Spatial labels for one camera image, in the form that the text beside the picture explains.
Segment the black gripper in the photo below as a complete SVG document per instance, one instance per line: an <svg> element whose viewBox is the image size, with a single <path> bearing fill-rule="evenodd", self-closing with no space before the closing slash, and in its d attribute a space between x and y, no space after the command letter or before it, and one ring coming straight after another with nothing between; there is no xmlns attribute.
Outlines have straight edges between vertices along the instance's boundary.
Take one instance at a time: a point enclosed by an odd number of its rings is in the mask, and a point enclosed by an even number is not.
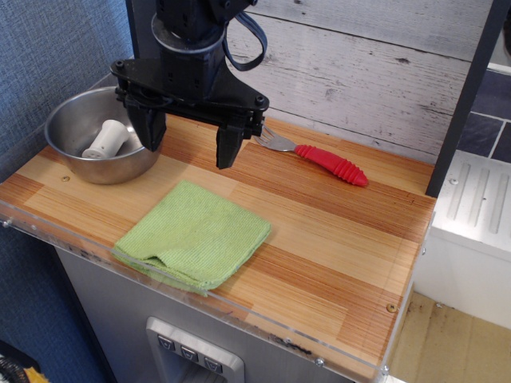
<svg viewBox="0 0 511 383"><path fill-rule="evenodd" d="M216 166L230 168L244 138L261 134L269 100L227 66L219 42L199 53L160 48L157 59L111 64L118 99L142 145L155 152L166 132L166 113L219 125Z"/></svg>

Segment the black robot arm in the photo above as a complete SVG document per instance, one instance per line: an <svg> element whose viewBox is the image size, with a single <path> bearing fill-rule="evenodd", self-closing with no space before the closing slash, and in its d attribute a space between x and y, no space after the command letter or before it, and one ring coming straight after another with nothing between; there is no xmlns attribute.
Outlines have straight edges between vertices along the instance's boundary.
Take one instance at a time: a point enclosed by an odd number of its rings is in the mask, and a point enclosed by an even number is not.
<svg viewBox="0 0 511 383"><path fill-rule="evenodd" d="M216 166L230 168L241 144L262 132L269 100L236 78L231 68L249 71L262 63L267 37L246 9L250 1L158 1L151 33L157 58L115 61L117 99L142 143L156 151L168 114L214 124ZM245 63L228 47L228 25L237 20L261 44L261 53Z"/></svg>

